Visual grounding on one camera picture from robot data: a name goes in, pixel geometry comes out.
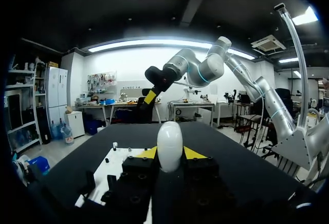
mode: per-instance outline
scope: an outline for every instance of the pegboard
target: pegboard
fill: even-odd
[[[117,84],[117,72],[104,72],[88,75],[87,86],[88,92],[106,93],[108,89]]]

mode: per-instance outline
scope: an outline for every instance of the white refrigerator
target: white refrigerator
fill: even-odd
[[[67,70],[49,67],[46,74],[47,113],[51,122],[64,122],[67,106]]]

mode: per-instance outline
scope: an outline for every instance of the air conditioner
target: air conditioner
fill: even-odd
[[[280,43],[280,41],[276,39],[273,35],[268,35],[265,38],[251,43],[251,45],[253,48],[259,48],[264,52],[268,52],[278,48],[281,48],[283,50],[286,49],[286,47],[282,43]]]

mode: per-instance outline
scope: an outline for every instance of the robotic arm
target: robotic arm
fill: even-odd
[[[189,86],[209,85],[224,74],[225,63],[245,87],[253,102],[263,98],[263,104],[277,131],[278,144],[272,150],[281,155],[278,167],[292,176],[295,176],[300,166],[307,170],[315,167],[318,163],[317,156],[323,150],[327,152],[329,145],[328,115],[311,129],[308,129],[307,125],[296,127],[276,91],[263,77],[254,81],[241,61],[227,53],[230,46],[230,40],[221,36],[209,49],[203,62],[196,58],[191,49],[184,48],[174,55],[162,70],[151,66],[146,70],[145,76],[154,87],[146,96],[142,108],[146,108],[156,96],[166,91],[185,73]],[[326,154],[323,170],[325,168],[329,170],[328,153]]]

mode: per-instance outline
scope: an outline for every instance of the fluorescent light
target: fluorescent light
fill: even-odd
[[[317,20],[318,20],[318,18],[315,15],[312,7],[308,7],[303,15],[293,18],[293,22],[295,25],[307,24],[307,23],[314,22]]]
[[[294,62],[298,61],[298,58],[290,58],[290,59],[285,59],[285,60],[279,60],[280,63],[287,63],[287,62]]]
[[[119,47],[126,47],[126,46],[138,46],[138,45],[175,45],[175,46],[184,46],[184,47],[195,47],[195,48],[204,48],[210,49],[212,44],[210,43],[199,43],[199,42],[192,42],[192,41],[183,41],[183,40],[170,40],[170,39],[145,39],[145,40],[134,40],[134,41],[125,41],[119,43],[110,43],[94,48],[88,49],[90,52],[98,52],[101,50],[112,49],[112,48],[119,48]],[[253,60],[255,57],[248,55],[246,53],[239,52],[234,49],[227,50],[229,53],[233,53],[240,57]]]
[[[253,57],[253,56],[251,56],[251,55],[248,55],[248,54],[246,54],[246,53],[242,53],[242,52],[236,51],[236,50],[231,49],[231,48],[229,48],[229,49],[227,50],[227,52],[228,52],[228,53],[233,53],[233,54],[235,54],[235,55],[238,55],[238,56],[240,56],[240,57],[243,57],[243,58],[246,58],[246,59],[249,59],[249,60],[253,60],[253,59],[255,59],[255,57]]]
[[[297,77],[299,77],[300,79],[302,78],[302,76],[300,75],[300,73],[298,71],[294,71],[294,74],[296,74]]]

